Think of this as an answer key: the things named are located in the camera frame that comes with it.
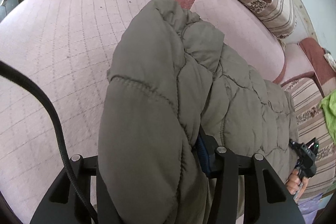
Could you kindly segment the person right hand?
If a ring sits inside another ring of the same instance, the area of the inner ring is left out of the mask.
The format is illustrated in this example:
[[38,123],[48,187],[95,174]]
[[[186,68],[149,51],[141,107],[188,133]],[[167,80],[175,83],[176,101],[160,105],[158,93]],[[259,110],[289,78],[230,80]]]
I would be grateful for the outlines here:
[[298,203],[298,200],[305,192],[309,183],[309,179],[307,177],[303,177],[302,179],[300,179],[298,173],[299,171],[297,169],[294,169],[285,183],[288,192],[291,195],[294,195],[293,199],[296,203]]

